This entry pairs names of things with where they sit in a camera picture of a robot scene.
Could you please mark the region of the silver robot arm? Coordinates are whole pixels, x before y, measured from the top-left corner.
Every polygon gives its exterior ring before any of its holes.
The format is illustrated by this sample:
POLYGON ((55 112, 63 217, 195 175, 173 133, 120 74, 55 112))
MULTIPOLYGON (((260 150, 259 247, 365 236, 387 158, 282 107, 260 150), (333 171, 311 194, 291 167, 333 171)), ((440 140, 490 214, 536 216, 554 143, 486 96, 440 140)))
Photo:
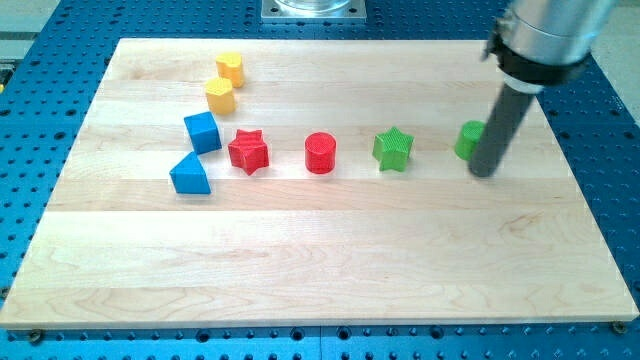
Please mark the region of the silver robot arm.
POLYGON ((616 0, 514 0, 498 17, 484 55, 524 94, 578 78, 616 0))

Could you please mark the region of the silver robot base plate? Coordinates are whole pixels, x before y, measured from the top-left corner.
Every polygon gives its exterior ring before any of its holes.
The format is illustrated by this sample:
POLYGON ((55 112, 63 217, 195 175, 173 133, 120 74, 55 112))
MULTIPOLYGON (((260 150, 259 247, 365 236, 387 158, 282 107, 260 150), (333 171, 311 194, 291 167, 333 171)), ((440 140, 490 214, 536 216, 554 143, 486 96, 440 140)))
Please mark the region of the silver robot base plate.
POLYGON ((261 0, 263 21, 365 21, 365 0, 261 0))

